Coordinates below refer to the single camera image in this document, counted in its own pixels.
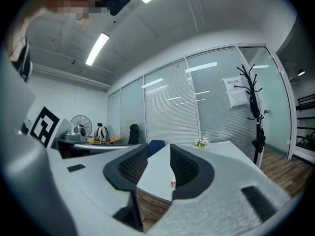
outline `office chair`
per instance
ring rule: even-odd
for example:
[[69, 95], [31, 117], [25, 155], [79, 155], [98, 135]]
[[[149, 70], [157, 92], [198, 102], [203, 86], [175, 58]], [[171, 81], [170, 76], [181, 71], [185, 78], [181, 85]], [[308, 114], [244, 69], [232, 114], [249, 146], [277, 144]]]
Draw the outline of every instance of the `office chair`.
[[139, 139], [139, 128], [137, 124], [130, 126], [130, 136], [128, 144], [138, 144]]
[[165, 147], [165, 141], [163, 140], [152, 140], [148, 145], [148, 158], [153, 156], [159, 150]]

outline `white desk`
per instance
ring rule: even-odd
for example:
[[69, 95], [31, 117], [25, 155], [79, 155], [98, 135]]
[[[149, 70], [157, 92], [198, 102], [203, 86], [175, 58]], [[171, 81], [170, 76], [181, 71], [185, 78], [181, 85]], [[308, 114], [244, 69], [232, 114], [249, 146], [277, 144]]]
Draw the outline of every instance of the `white desk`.
[[[178, 144], [182, 146], [193, 147], [189, 144]], [[205, 153], [214, 153], [238, 159], [255, 168], [258, 172], [265, 175], [241, 150], [232, 142], [210, 143]], [[171, 180], [174, 173], [170, 166], [170, 144], [166, 145], [156, 154], [148, 159], [148, 165], [139, 180], [137, 187], [140, 191], [162, 200], [172, 202]]]

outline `door frame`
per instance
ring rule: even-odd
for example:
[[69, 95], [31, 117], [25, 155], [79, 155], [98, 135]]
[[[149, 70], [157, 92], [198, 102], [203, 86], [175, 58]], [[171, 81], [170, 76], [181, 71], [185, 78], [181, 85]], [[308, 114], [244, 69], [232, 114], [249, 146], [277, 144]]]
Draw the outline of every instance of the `door frame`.
[[[273, 52], [267, 44], [238, 44], [235, 45], [236, 49], [238, 49], [240, 55], [242, 56], [242, 58], [244, 59], [247, 67], [249, 67], [249, 64], [247, 63], [244, 55], [242, 54], [242, 52], [239, 50], [239, 47], [264, 47], [267, 49], [267, 51], [271, 54], [271, 57], [273, 58], [277, 68], [280, 70], [281, 72], [281, 77], [283, 79], [283, 83], [284, 83], [284, 87], [286, 89], [286, 93], [288, 96], [288, 101], [289, 101], [289, 107], [290, 107], [290, 115], [291, 115], [291, 137], [290, 137], [290, 147], [289, 147], [289, 152], [287, 155], [287, 159], [291, 159], [293, 152], [295, 151], [295, 147], [296, 147], [296, 134], [297, 134], [297, 119], [296, 119], [296, 109], [295, 109], [295, 99], [294, 99], [294, 94], [293, 94], [293, 90], [290, 84], [290, 80], [286, 74], [286, 71], [279, 59], [279, 57], [276, 55], [275, 52]], [[258, 93], [258, 98], [259, 98], [259, 102], [260, 102], [260, 107], [261, 109], [263, 108], [263, 102], [261, 100], [261, 96]], [[258, 159], [258, 166], [260, 167], [261, 165], [261, 159], [262, 159], [262, 155], [260, 156], [260, 158]]]

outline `blue chair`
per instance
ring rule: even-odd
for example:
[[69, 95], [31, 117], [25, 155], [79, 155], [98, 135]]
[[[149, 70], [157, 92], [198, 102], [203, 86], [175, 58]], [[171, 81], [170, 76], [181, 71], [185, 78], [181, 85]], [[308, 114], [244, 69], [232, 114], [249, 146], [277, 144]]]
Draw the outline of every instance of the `blue chair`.
[[160, 149], [165, 147], [165, 141], [152, 140], [148, 145], [148, 158], [157, 153]]

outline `white ceiling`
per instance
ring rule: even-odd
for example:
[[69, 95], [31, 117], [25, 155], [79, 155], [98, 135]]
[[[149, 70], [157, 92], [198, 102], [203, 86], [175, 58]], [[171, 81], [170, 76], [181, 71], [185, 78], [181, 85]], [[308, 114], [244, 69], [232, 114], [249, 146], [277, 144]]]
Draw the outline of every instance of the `white ceiling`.
[[[106, 9], [90, 14], [87, 27], [75, 22], [75, 15], [44, 14], [28, 28], [31, 59], [34, 64], [112, 85], [138, 63], [191, 36], [223, 29], [261, 30], [273, 5], [270, 0], [152, 0], [147, 4], [131, 0], [117, 16]], [[87, 66], [85, 61], [102, 32], [110, 39], [93, 66]]]

